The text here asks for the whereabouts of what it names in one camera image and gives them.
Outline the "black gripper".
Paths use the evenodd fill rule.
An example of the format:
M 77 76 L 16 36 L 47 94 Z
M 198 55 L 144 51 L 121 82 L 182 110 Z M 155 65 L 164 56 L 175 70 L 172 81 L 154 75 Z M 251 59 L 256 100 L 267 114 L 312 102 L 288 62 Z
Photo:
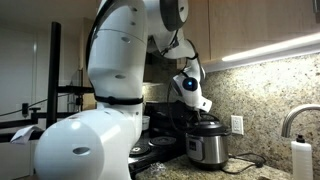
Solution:
M 202 110 L 202 109 L 194 109 L 192 111 L 192 118 L 191 120 L 192 121 L 195 121 L 195 122 L 200 122 L 201 119 L 202 119 L 202 115 L 203 114 L 206 114 L 206 111 Z

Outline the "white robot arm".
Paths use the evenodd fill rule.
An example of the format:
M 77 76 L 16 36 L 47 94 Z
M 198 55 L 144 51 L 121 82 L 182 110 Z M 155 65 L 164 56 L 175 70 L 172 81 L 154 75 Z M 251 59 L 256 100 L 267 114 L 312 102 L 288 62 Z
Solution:
M 185 39 L 188 0 L 102 0 L 86 45 L 97 106 L 47 128 L 34 166 L 39 180 L 131 180 L 130 150 L 140 138 L 145 57 L 156 50 L 187 66 L 173 84 L 193 110 L 209 111 L 198 53 Z

